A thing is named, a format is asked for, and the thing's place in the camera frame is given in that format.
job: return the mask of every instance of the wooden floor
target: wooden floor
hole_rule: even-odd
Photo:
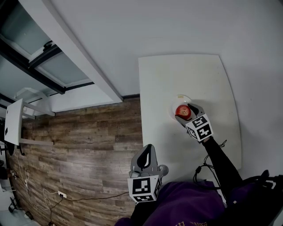
[[[23,138],[54,141],[54,146],[22,145],[17,151],[24,180],[33,206],[46,207],[43,188],[58,190],[68,199],[109,197],[127,192],[130,161],[142,147],[139,98],[120,104],[91,107],[23,120]],[[8,156],[10,167],[21,177],[17,157]],[[12,179],[24,210],[29,210],[40,225],[50,222],[50,210],[35,210],[24,184]],[[58,194],[45,192],[51,207],[60,201]],[[131,216],[134,202],[125,194],[107,200],[62,201],[52,210],[57,226],[114,225],[121,217]]]

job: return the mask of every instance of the white cube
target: white cube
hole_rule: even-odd
[[[186,127],[190,136],[199,142],[213,135],[212,127],[206,114],[190,121],[186,124]]]
[[[161,187],[158,175],[128,179],[130,197],[136,202],[156,201]]]

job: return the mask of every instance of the red apple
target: red apple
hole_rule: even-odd
[[[187,120],[191,116],[191,109],[187,105],[180,105],[176,109],[176,115]]]

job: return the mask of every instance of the purple clothing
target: purple clothing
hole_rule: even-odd
[[[202,181],[202,185],[213,187],[210,181]],[[235,188],[227,200],[241,201],[253,185]],[[184,226],[207,225],[224,212],[225,206],[221,196],[215,190],[205,190],[192,182],[171,182],[166,184],[156,201],[157,208],[148,217],[144,226]],[[130,218],[122,218],[115,226],[133,226]]]

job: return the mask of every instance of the table top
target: table top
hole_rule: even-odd
[[[241,137],[233,93],[217,55],[166,55],[139,58],[143,144],[155,146],[158,164],[169,167],[163,182],[192,179],[207,155],[202,144],[168,113],[177,95],[188,96],[208,115],[214,139],[237,169],[241,168]],[[199,178],[212,178],[203,169]]]
[[[4,139],[15,145],[19,145],[19,139],[21,138],[22,113],[23,99],[7,107]]]

